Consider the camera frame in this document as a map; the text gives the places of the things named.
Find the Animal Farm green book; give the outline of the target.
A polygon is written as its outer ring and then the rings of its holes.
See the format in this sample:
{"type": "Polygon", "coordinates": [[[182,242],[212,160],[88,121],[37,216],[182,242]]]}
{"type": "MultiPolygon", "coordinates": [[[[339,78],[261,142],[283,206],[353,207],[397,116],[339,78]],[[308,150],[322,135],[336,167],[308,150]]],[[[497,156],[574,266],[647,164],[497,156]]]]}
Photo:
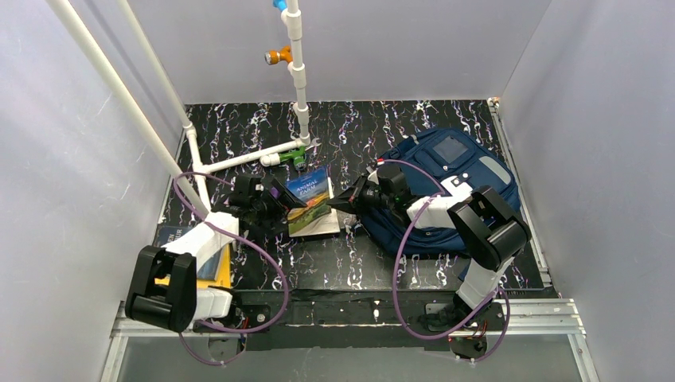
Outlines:
{"type": "Polygon", "coordinates": [[[306,205],[288,213],[289,237],[334,235],[341,231],[337,211],[327,204],[334,192],[325,166],[287,181],[286,187],[306,205]]]}

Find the navy blue backpack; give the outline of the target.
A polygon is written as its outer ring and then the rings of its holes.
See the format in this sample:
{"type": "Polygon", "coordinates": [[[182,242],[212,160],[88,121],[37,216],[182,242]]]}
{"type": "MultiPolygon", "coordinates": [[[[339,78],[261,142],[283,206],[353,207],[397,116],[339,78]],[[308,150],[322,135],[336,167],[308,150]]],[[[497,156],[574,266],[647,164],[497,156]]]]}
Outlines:
{"type": "Polygon", "coordinates": [[[385,151],[378,167],[396,164],[409,186],[404,211],[368,209],[359,219],[370,238],[390,256],[465,252],[447,209],[489,186],[515,212],[521,199],[513,172],[468,134],[435,128],[412,134],[385,151]]]}

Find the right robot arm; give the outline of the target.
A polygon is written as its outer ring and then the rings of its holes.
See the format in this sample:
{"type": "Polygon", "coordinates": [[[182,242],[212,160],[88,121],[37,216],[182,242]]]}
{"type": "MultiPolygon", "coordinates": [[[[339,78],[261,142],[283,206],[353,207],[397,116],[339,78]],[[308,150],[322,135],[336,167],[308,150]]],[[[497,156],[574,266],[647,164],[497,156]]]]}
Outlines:
{"type": "Polygon", "coordinates": [[[386,159],[327,203],[357,216],[381,247],[394,251],[397,261],[423,250],[444,252],[448,238],[458,239],[470,258],[462,285],[448,307],[420,317],[423,324],[452,333],[502,292],[499,281],[505,269],[532,234],[494,188],[484,185],[459,196],[436,181],[437,193],[420,196],[412,192],[406,167],[406,162],[386,159]]]}

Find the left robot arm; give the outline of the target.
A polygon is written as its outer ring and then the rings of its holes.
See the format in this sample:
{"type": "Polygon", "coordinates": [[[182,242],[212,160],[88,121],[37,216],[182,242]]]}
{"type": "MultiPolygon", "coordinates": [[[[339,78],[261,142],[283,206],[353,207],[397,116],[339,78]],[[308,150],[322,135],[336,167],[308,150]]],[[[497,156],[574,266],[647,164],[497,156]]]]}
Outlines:
{"type": "Polygon", "coordinates": [[[199,269],[213,255],[232,243],[257,251],[277,272],[287,304],[290,288],[281,266],[262,247],[240,235],[273,232],[287,221],[292,209],[304,208],[285,185],[273,179],[264,185],[261,177],[239,175],[229,182],[230,192],[221,210],[202,214],[201,222],[179,238],[162,246],[147,245],[138,254],[124,305],[125,315],[175,333],[194,322],[209,324],[211,318],[226,318],[233,293],[218,286],[200,288],[199,269]]]}

